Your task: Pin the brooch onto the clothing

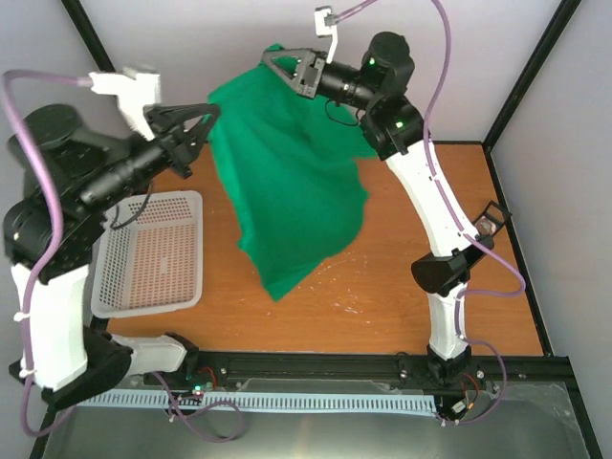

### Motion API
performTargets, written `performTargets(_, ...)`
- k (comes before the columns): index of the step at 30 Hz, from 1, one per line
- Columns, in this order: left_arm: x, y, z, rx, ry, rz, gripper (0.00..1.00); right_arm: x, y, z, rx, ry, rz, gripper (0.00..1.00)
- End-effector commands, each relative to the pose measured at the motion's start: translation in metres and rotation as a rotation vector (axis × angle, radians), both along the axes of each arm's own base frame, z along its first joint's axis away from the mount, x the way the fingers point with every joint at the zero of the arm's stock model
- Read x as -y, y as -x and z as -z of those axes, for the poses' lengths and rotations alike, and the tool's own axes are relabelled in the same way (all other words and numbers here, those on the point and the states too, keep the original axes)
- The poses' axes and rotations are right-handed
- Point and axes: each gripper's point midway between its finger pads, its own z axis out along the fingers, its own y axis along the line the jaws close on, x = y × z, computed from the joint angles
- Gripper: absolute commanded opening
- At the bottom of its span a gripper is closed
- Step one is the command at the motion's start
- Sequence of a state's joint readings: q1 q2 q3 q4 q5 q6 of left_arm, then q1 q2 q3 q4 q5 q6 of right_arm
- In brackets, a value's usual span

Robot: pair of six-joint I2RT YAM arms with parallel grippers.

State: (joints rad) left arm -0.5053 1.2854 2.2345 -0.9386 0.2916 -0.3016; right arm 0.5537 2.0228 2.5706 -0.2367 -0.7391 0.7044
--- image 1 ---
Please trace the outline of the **green t-shirt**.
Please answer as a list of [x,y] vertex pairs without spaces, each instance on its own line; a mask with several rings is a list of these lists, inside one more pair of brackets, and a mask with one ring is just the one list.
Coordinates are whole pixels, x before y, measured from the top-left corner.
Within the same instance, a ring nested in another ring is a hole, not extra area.
[[359,234],[368,193],[357,161],[376,153],[353,110],[297,95],[264,63],[208,100],[221,110],[208,141],[238,247],[279,301]]

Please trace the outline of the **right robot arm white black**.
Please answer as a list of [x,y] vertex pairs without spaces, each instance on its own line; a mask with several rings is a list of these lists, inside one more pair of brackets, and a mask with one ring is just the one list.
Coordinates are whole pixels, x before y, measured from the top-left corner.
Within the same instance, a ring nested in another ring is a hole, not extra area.
[[493,240],[480,235],[461,209],[439,168],[424,119],[405,95],[415,69],[405,38],[377,33],[359,68],[306,48],[266,51],[262,60],[298,95],[323,96],[361,112],[363,136],[401,183],[426,230],[430,251],[412,263],[411,272],[429,304],[429,374],[440,385],[450,383],[471,357],[459,331],[464,322],[459,295]]

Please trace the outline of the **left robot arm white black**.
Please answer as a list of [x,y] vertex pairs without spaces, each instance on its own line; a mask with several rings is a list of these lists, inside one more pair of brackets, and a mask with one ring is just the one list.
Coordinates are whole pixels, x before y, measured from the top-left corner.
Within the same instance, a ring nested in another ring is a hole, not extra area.
[[[144,116],[154,134],[148,141],[138,133],[117,139],[94,132],[67,104],[31,112],[25,124],[43,163],[51,169],[51,183],[59,196],[56,208],[63,222],[59,246],[35,280],[49,287],[61,276],[87,267],[93,246],[104,232],[106,211],[150,185],[162,172],[171,169],[182,178],[190,177],[190,166],[220,115],[216,104],[154,107]],[[131,375],[164,372],[181,385],[198,376],[198,349],[178,334],[128,339],[83,324],[73,331],[85,351],[85,370],[57,388],[42,386],[42,400],[55,410],[89,400]]]

